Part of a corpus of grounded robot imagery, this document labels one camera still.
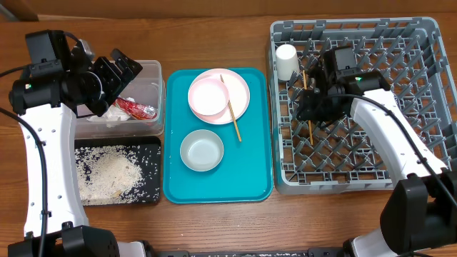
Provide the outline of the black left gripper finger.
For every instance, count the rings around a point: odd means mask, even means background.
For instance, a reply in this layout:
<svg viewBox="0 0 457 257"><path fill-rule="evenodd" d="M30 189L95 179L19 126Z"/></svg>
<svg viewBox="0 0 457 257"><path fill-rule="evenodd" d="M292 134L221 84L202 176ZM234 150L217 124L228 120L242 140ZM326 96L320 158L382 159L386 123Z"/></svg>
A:
<svg viewBox="0 0 457 257"><path fill-rule="evenodd" d="M115 102L124 86L120 70L106 57L100 56L94 62L94 73L101 81L104 100L108 104L112 104Z"/></svg>
<svg viewBox="0 0 457 257"><path fill-rule="evenodd" d="M143 70L140 63L130 59L119 49L114 49L111 52L111 58L114 60L114 72L120 78L123 86L127 86Z"/></svg>

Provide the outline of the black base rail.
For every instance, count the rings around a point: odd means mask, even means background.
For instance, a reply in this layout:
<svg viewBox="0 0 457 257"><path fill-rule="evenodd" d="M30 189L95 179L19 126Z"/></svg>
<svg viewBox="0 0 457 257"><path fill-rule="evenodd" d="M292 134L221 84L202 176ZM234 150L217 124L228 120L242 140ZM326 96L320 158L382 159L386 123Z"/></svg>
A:
<svg viewBox="0 0 457 257"><path fill-rule="evenodd" d="M157 257L341 257L348 256L342 248L309 248L302 251L232 251L232 252L194 252L157 251Z"/></svg>

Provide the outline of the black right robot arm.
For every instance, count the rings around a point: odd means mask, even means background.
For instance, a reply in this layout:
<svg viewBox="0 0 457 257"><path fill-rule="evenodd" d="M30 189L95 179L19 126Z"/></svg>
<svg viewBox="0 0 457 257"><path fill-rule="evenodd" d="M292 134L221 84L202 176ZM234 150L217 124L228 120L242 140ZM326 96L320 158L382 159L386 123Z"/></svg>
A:
<svg viewBox="0 0 457 257"><path fill-rule="evenodd" d="M296 118L320 129L343 116L362 127L388 169L393 192L375 231L347 240L340 256L421 256L456 243L456 173L418 137L377 71L362 71L353 49L321 54L308 70Z"/></svg>

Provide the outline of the white tissue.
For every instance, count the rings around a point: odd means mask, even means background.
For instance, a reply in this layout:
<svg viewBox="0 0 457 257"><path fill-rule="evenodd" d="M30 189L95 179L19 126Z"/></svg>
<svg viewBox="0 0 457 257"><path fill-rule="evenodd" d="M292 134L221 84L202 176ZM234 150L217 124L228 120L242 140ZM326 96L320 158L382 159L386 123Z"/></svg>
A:
<svg viewBox="0 0 457 257"><path fill-rule="evenodd" d="M123 102L135 102L133 98L121 98L118 97L117 100L109 107L108 111L104 113L101 117L98 116L91 116L86 118L87 121L90 122L112 122L112 121L128 121L132 119L131 114L124 110L124 108L120 107L120 104Z"/></svg>

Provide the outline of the wooden chopstick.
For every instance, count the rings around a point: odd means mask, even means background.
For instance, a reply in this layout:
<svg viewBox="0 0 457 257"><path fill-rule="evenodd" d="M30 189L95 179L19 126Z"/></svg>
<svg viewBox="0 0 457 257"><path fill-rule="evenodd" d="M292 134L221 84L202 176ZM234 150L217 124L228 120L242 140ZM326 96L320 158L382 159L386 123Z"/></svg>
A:
<svg viewBox="0 0 457 257"><path fill-rule="evenodd" d="M307 80L306 80L306 72L305 72L305 70L302 71L302 77L303 77L303 88L304 88L304 90L307 90L308 89L308 84L307 84ZM312 131L311 120L308 120L308 132L309 132L310 145L312 146L313 145L313 131Z"/></svg>
<svg viewBox="0 0 457 257"><path fill-rule="evenodd" d="M223 78L222 74L220 74L220 80L221 80L221 82L225 85L225 81L224 81L224 78ZM231 114L232 123L233 123L233 126L234 126L234 128L235 128L236 135L237 135L237 137L238 137L238 141L239 141L239 142L242 142L241 134L240 134L240 131L239 131L239 129L238 129L238 124L237 124L237 121L236 121L236 117L235 117L235 115L234 115L233 107L232 107L232 105L231 105L230 96L228 96L228 108L229 108L229 111L230 111L230 114Z"/></svg>

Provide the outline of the clear plastic waste bin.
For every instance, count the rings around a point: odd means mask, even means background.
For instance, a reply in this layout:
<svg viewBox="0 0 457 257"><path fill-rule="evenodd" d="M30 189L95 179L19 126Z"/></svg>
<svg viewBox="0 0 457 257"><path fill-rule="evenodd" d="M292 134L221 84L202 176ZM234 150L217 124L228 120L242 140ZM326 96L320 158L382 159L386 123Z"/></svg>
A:
<svg viewBox="0 0 457 257"><path fill-rule="evenodd" d="M152 106L157 115L153 119L108 121L92 116L85 105L78 107L80 118L76 122L76 138L113 138L132 136L158 136L164 131L166 88L161 65L156 60L139 60L143 69L121 92L120 97Z"/></svg>

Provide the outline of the red snack wrapper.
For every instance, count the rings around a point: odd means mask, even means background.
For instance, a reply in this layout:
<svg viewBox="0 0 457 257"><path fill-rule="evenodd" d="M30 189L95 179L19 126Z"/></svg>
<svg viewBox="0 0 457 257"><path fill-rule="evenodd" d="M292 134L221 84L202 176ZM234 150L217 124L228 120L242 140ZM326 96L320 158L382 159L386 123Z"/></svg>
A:
<svg viewBox="0 0 457 257"><path fill-rule="evenodd" d="M157 116L157 110L153 106L139 104L131 99L118 97L115 105L136 120L151 120Z"/></svg>

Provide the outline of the cream cup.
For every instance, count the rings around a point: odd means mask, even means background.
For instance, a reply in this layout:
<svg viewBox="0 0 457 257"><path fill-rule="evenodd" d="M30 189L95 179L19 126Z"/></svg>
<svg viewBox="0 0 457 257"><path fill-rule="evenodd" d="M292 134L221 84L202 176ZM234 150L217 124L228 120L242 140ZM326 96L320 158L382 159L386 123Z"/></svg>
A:
<svg viewBox="0 0 457 257"><path fill-rule="evenodd" d="M296 48L290 44L280 45L276 52L276 70L278 79L288 81L293 72L300 72Z"/></svg>

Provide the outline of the large pink plate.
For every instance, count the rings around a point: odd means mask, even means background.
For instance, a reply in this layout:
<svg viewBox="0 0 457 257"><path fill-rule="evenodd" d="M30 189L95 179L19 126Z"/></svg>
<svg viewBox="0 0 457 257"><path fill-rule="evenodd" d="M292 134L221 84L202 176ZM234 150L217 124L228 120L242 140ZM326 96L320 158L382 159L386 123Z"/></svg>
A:
<svg viewBox="0 0 457 257"><path fill-rule="evenodd" d="M230 95L231 106L236 119L239 119L246 111L250 101L250 90L246 81L235 71L230 69L209 69L199 74L191 84L205 79L220 79L223 76L224 83ZM232 122L231 112L227 106L221 113L214 116L204 116L193 113L202 121L213 125L224 125Z"/></svg>

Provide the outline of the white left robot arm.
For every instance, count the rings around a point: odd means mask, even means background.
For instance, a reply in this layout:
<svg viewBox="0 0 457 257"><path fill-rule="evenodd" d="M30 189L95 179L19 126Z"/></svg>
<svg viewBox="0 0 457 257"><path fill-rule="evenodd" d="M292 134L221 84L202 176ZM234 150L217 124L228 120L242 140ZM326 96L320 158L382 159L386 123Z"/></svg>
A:
<svg viewBox="0 0 457 257"><path fill-rule="evenodd" d="M79 193L74 142L77 108L106 113L141 65L118 49L96 57L88 43L68 45L69 32L26 35L31 63L9 93L7 116L24 135L29 203L24 239L10 256L152 256L146 241L116 240L111 231L89 225Z"/></svg>

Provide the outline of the white bowl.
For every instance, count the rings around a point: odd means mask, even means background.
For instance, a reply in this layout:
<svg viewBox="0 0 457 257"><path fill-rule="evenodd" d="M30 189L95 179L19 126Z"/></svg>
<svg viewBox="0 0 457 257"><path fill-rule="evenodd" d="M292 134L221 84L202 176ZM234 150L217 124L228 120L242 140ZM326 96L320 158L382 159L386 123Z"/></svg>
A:
<svg viewBox="0 0 457 257"><path fill-rule="evenodd" d="M184 137L179 153L186 167L196 172L207 172L222 161L224 144L213 131L199 129Z"/></svg>

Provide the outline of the grey plastic dish rack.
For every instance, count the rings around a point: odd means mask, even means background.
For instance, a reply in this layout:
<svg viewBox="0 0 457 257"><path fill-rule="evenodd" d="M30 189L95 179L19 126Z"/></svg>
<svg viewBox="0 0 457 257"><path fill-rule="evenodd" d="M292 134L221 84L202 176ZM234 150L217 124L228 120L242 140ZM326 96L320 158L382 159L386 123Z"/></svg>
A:
<svg viewBox="0 0 457 257"><path fill-rule="evenodd" d="M296 119L303 76L278 77L276 50L290 44L301 70L339 46L357 67L377 70L427 152L456 169L456 85L438 23L430 17L276 21L270 27L269 91L276 190L333 194L389 190L393 184L373 133L344 116L326 128Z"/></svg>

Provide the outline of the teal plastic tray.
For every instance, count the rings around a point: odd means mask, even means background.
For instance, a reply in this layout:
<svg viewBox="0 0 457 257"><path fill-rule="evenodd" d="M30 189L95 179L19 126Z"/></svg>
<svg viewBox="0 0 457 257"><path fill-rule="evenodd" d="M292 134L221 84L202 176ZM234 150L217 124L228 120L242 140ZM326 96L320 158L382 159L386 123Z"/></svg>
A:
<svg viewBox="0 0 457 257"><path fill-rule="evenodd" d="M192 113L187 100L189 87L201 69L172 73L166 87L163 191L173 203L223 203L262 201L273 188L270 118L265 76L255 68L235 68L247 83L247 110L233 124L213 125ZM181 159L180 146L191 132L206 129L224 144L220 164L205 172L193 171Z"/></svg>

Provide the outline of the small pink plate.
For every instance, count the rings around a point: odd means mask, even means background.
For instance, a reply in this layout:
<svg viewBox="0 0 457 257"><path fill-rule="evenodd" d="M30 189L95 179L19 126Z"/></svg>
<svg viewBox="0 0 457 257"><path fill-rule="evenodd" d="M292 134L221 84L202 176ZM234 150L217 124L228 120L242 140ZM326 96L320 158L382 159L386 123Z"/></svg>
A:
<svg viewBox="0 0 457 257"><path fill-rule="evenodd" d="M204 116L219 114L226 108L228 102L229 91L218 79L200 79L189 88L188 103L197 114Z"/></svg>

